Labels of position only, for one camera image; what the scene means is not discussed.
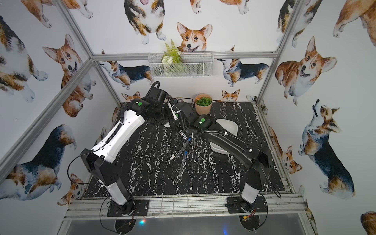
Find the test tube blue cap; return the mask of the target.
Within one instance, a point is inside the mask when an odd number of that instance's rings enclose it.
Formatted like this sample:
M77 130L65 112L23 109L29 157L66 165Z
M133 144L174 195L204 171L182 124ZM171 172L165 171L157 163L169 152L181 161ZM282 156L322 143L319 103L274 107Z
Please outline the test tube blue cap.
M182 148L179 150L179 152L175 155L176 158L178 158L184 151L185 151L185 148L189 145L189 143L191 142L191 138L188 138L186 140L186 142L183 144Z
M185 151L185 152L184 152L183 159L182 159L182 163L181 163L181 166L180 166L179 174L178 174L178 177L179 177L179 178L182 177L183 172L184 172L184 169L185 169L185 167L186 167L186 158L187 158L187 154L188 154L188 152Z
M185 134L185 132L184 132L183 130L180 130L179 133L180 133L180 135L183 137L183 139L184 139L185 141L188 140L188 137L186 136L186 134Z

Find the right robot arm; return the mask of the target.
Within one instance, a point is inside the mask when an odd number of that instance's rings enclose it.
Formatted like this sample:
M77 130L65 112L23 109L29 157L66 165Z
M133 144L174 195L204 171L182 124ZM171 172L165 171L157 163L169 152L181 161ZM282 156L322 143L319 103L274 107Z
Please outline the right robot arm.
M269 173L273 168L272 154L268 147L259 148L225 128L208 115L198 115L190 105L184 107L185 102L168 102L172 118L169 120L172 130L182 132L188 139L204 137L207 141L218 145L234 156L246 169L244 187L237 204L226 205L231 210L252 212L254 204L262 191L264 184L269 183Z

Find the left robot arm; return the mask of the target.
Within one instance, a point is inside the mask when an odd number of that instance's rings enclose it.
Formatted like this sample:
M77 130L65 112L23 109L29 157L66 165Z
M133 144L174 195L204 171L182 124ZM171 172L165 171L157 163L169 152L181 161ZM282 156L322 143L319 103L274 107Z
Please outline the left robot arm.
M174 99L154 82L147 95L124 103L119 110L119 121L92 149L84 149L79 158L87 170L104 186L111 200L126 214L132 214L136 205L127 184L121 178L122 168L116 157L130 137L147 121L156 125L179 121L179 109Z

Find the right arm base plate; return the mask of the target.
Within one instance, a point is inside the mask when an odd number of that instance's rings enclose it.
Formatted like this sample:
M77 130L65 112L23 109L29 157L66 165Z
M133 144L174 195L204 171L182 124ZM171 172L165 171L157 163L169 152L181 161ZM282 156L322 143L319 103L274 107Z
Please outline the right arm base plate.
M258 196L254 203L249 203L242 197L228 197L225 207L228 209L228 213L251 214L252 212L268 211L266 200L262 196Z

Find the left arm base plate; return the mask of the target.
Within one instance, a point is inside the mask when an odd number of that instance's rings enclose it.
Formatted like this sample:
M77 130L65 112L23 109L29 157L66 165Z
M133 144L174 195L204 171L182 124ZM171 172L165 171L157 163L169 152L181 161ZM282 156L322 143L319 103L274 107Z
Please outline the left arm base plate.
M111 200L107 217L147 216L149 203L149 200L132 200L124 205L118 205Z

